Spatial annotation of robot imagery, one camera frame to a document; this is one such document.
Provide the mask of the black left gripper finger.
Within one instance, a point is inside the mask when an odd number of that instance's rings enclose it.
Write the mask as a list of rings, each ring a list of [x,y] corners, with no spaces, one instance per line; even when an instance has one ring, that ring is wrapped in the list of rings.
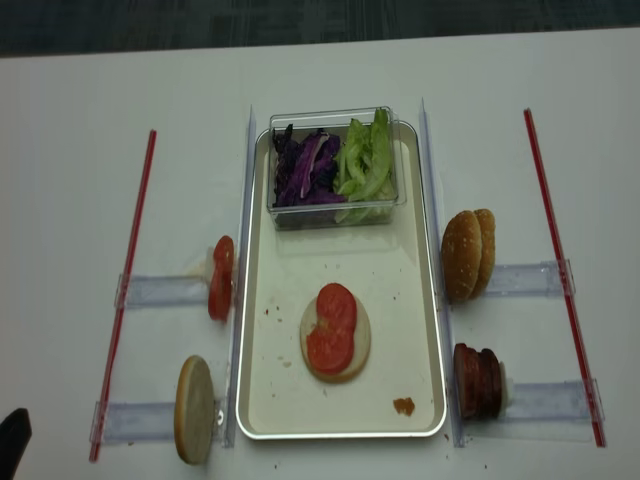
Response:
[[[17,408],[0,426],[0,479],[12,480],[32,436],[29,411]]]

